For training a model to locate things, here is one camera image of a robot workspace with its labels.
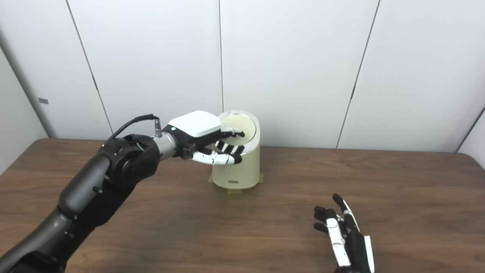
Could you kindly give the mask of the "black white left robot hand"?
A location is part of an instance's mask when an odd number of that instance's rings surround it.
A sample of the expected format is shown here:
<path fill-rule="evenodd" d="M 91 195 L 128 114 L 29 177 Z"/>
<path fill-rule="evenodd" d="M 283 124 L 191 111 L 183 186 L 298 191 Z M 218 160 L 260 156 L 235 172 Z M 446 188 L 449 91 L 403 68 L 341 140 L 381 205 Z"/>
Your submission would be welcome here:
<path fill-rule="evenodd" d="M 154 140 L 161 160 L 178 157 L 208 165 L 236 165 L 243 160 L 244 146 L 222 140 L 244 136 L 244 131 L 224 126 L 217 116 L 197 110 L 169 121 Z"/>

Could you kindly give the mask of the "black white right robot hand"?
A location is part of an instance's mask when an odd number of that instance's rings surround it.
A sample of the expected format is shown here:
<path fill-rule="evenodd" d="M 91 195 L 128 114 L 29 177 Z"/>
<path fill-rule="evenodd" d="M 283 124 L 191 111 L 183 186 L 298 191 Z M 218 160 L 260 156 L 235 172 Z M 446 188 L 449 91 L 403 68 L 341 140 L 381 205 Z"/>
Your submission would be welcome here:
<path fill-rule="evenodd" d="M 326 234 L 337 262 L 335 273 L 374 273 L 374 251 L 371 237 L 360 231 L 354 213 L 341 195 L 334 193 L 333 201 L 342 215 L 334 209 L 314 207 L 315 230 Z"/>

